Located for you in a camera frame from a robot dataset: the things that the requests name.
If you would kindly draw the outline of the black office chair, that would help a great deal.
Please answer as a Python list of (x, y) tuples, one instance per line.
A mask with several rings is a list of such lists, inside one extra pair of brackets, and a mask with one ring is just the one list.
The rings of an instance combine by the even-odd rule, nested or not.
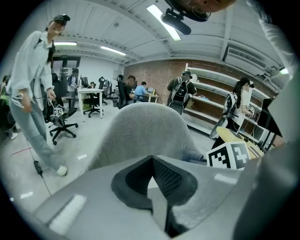
[(125, 96), (125, 90), (124, 90), (124, 76), (118, 75), (117, 77), (117, 83), (118, 83), (118, 90), (119, 90), (119, 100), (118, 100), (118, 108), (121, 109), (126, 106), (126, 96)]
[[(102, 76), (98, 79), (99, 82), (99, 86), (98, 89), (99, 90), (103, 90), (104, 84), (105, 84), (105, 78)], [(87, 96), (89, 97), (88, 99), (85, 99), (83, 102), (86, 104), (89, 104), (90, 109), (83, 111), (83, 114), (85, 115), (86, 113), (88, 114), (88, 117), (91, 118), (91, 115), (93, 113), (100, 113), (100, 109), (98, 108), (99, 106), (101, 106), (100, 104), (100, 100), (101, 103), (103, 103), (103, 92), (93, 92), (93, 93), (87, 93)]]
[[(64, 104), (62, 101), (62, 96), (61, 96), (61, 93), (62, 93), (61, 82), (58, 80), (58, 76), (55, 73), (52, 73), (52, 84), (54, 86), (54, 93), (56, 95), (56, 99), (55, 100), (51, 100), (51, 99), (46, 100), (46, 107), (44, 108), (44, 111), (43, 111), (45, 123), (50, 122), (50, 112), (53, 109), (53, 106), (56, 107), (57, 105), (61, 105), (62, 107), (64, 107)], [(76, 112), (76, 108), (70, 107), (71, 99), (72, 98), (70, 98), (70, 97), (67, 98), (69, 107), (68, 108), (64, 107), (64, 111), (68, 114), (68, 118), (71, 117)], [(63, 127), (56, 126), (56, 128), (49, 131), (49, 134), (52, 137), (52, 143), (54, 145), (57, 145), (56, 138), (58, 137), (58, 135), (61, 132), (66, 132), (66, 133), (70, 134), (73, 138), (76, 138), (76, 134), (73, 133), (72, 131), (70, 131), (69, 128), (70, 127), (78, 128), (78, 124), (77, 123), (67, 124), (66, 123), (67, 119), (65, 120), (65, 126), (63, 126)]]

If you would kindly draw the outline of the white office desk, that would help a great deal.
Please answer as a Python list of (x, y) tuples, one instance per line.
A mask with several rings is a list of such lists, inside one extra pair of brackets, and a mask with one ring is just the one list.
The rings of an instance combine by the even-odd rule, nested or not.
[(99, 93), (99, 110), (100, 110), (100, 118), (103, 118), (103, 106), (102, 106), (102, 93), (103, 90), (100, 89), (88, 89), (88, 88), (79, 88), (77, 91), (78, 101), (79, 101), (79, 111), (83, 113), (83, 102), (82, 102), (82, 94), (97, 94)]

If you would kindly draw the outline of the grey green armchair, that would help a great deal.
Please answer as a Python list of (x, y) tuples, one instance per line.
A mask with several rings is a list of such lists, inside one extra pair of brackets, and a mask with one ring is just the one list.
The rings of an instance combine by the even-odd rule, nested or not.
[(182, 160), (185, 150), (200, 152), (181, 115), (165, 105), (135, 103), (112, 119), (87, 170), (149, 155)]

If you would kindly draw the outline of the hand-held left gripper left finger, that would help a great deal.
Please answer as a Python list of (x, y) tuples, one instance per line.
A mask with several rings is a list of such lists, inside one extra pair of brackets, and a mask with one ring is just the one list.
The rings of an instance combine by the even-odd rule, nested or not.
[(149, 210), (130, 208), (112, 191), (120, 170), (138, 158), (87, 171), (45, 200), (34, 216), (63, 240), (169, 240)]

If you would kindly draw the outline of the white shelving unit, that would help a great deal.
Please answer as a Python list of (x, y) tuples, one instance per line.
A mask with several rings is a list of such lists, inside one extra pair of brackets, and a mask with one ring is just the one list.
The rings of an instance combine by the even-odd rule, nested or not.
[[(197, 89), (197, 95), (190, 97), (182, 117), (188, 126), (210, 135), (222, 116), (225, 98), (233, 90), (239, 78), (203, 68), (191, 67), (189, 64), (186, 64), (185, 69), (192, 74), (192, 83)], [(258, 118), (262, 110), (263, 100), (270, 98), (270, 96), (256, 87), (251, 88), (249, 94), (249, 106), (255, 110), (256, 117), (253, 119), (245, 118), (241, 133), (253, 143), (264, 143), (265, 146), (268, 146), (274, 134), (259, 126)]]

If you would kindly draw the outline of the white air conditioner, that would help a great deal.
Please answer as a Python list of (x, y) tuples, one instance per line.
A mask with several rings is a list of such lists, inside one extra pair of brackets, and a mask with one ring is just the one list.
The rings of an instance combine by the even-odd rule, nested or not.
[(263, 61), (234, 47), (227, 47), (223, 61), (252, 75), (263, 75), (266, 73), (267, 65)]

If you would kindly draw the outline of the wooden desk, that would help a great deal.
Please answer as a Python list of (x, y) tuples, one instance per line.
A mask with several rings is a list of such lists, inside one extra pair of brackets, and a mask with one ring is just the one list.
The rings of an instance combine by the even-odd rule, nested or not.
[(144, 94), (142, 95), (142, 102), (149, 102), (149, 103), (157, 103), (158, 102), (158, 95), (152, 95), (152, 94)]

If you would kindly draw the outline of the dark blue wiping cloth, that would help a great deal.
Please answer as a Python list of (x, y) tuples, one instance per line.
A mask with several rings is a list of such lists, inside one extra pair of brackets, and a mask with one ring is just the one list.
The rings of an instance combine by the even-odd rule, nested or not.
[(182, 154), (182, 161), (199, 163), (203, 161), (203, 154), (198, 151), (185, 150)]

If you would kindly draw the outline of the black double door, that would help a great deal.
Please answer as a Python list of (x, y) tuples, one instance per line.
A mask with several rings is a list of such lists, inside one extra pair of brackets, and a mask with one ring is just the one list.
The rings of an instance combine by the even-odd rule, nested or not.
[(61, 55), (54, 56), (52, 62), (52, 73), (58, 77), (67, 77), (72, 73), (73, 68), (79, 68), (81, 57)]

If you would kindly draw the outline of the person's right forearm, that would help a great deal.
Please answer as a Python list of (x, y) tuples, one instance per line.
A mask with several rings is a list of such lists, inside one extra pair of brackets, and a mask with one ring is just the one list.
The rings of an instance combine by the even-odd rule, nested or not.
[(264, 146), (263, 152), (266, 153), (269, 150), (284, 146), (285, 144), (286, 144), (286, 141), (281, 136), (274, 135), (272, 137), (271, 141)]

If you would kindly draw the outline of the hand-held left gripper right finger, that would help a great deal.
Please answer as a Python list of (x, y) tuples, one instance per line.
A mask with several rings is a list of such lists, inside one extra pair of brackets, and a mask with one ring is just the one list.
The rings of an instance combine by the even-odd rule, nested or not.
[(243, 170), (152, 157), (154, 179), (166, 197), (165, 226), (153, 238), (233, 238), (255, 181), (255, 160)]

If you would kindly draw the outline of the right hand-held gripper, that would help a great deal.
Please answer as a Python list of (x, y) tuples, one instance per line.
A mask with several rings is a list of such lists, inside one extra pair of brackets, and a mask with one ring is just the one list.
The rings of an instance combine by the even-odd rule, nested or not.
[(250, 160), (245, 142), (225, 142), (206, 153), (207, 166), (243, 170)]

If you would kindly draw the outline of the person's cream shirt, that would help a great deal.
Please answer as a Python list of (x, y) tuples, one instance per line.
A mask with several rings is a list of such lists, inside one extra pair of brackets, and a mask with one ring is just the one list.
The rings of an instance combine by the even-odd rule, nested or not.
[(283, 30), (296, 20), (296, 0), (246, 0), (279, 55), (289, 81), (269, 111), (285, 144), (258, 161), (234, 240), (300, 240), (300, 49)]

